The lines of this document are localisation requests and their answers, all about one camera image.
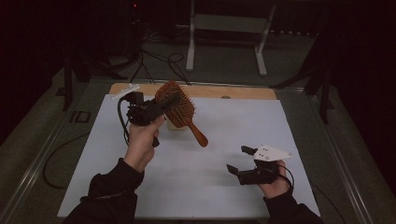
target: white tabletop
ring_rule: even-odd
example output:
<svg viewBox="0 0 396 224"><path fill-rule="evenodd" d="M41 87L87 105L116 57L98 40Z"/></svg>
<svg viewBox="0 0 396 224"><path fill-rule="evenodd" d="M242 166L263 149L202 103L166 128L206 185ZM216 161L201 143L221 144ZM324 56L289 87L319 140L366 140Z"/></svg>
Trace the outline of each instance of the white tabletop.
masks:
<svg viewBox="0 0 396 224"><path fill-rule="evenodd" d="M87 195L92 177L108 173L124 156L126 144L117 102L107 95L65 194L58 216L66 217ZM319 215L304 166L278 100L192 97L194 124L209 140L200 147L192 132L160 129L160 145L137 189L135 217L153 219L229 219L268 217L257 186L240 186L226 164L254 168L241 146L268 145L293 154L285 163L295 179L294 197ZM124 114L127 103L122 105Z"/></svg>

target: jacket sleeve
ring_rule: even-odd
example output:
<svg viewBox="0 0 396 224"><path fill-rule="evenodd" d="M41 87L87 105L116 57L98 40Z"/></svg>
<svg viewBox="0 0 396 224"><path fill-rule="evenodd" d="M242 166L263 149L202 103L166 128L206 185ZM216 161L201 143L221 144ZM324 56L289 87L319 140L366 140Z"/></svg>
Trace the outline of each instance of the jacket sleeve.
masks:
<svg viewBox="0 0 396 224"><path fill-rule="evenodd" d="M64 220L63 224L133 223L137 196L134 191L143 174L119 159L106 175L95 175L88 196Z"/></svg>
<svg viewBox="0 0 396 224"><path fill-rule="evenodd" d="M269 224L322 224L323 221L303 204L297 204L292 188L272 199L263 198L270 214Z"/></svg>

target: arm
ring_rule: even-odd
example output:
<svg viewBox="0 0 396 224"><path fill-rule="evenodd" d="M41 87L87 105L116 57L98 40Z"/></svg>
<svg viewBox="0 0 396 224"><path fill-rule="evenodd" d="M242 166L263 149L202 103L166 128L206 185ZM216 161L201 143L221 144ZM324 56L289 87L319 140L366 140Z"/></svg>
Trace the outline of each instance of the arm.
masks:
<svg viewBox="0 0 396 224"><path fill-rule="evenodd" d="M285 162L279 161L279 173L286 176ZM260 184L260 189L264 193L263 198L267 204L270 224L293 224L309 223L322 224L323 221L305 204L297 204L292 196L293 186L283 178L279 177L272 184Z"/></svg>
<svg viewBox="0 0 396 224"><path fill-rule="evenodd" d="M130 142L123 159L106 175L93 177L88 196L64 220L77 223L132 223L137 196L134 191L143 181L144 170L154 157L153 137L163 124L159 116L149 126L130 128Z"/></svg>

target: floor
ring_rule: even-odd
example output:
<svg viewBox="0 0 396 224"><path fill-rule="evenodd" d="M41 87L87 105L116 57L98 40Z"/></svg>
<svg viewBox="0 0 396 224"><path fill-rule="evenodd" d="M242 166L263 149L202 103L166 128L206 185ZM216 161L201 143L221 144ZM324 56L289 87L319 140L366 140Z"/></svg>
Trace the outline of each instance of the floor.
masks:
<svg viewBox="0 0 396 224"><path fill-rule="evenodd" d="M208 38L210 34L199 36L194 70L187 73L184 71L186 38L167 40L153 35L143 49L163 55L165 59L179 53L171 59L180 59L180 62L172 63L171 68L167 60L160 61L146 53L143 61L146 69L140 69L134 81L181 80L174 72L177 64L178 74L182 73L193 85L209 83L266 88L296 75L315 41L300 35L270 35L263 53L268 76L260 77L249 40L244 38L246 43L240 45L234 43L237 39L230 44L230 41L214 41ZM120 75L131 78L137 67L137 63L133 64L120 71ZM89 83L74 81L75 100L67 111L62 111L64 98L56 96L57 90L63 86L62 75L61 70L54 77L52 87L0 148L0 223L62 222L56 214L85 145L84 134L94 123L101 96L113 83L120 82L102 75L94 76ZM318 116L317 97L303 93L305 83L306 79L276 90L276 97L285 109L322 219L334 224L343 223L343 219L346 223L396 223L396 199L376 169L337 95L337 89L331 89L330 123L326 125ZM86 123L74 122L71 120L73 111L90 112L92 118ZM50 187L41 173L51 152L58 148L60 150L47 164L46 175L61 189ZM180 222L221 223L219 220L138 220L138 223ZM243 221L248 222L257 223L258 220Z"/></svg>

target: wooden hairbrush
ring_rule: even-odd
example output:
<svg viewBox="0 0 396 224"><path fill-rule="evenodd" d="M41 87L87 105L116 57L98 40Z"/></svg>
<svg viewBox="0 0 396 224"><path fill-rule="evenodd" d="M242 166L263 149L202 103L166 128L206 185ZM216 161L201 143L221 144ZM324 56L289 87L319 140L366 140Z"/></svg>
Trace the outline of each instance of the wooden hairbrush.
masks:
<svg viewBox="0 0 396 224"><path fill-rule="evenodd" d="M166 108L163 112L177 128L188 126L199 145L206 147L208 143L207 138L192 122L195 107L190 97L175 81L169 81L163 84L155 93L155 101L156 103L164 103L171 98L175 98L175 95L178 95L177 98L179 101Z"/></svg>

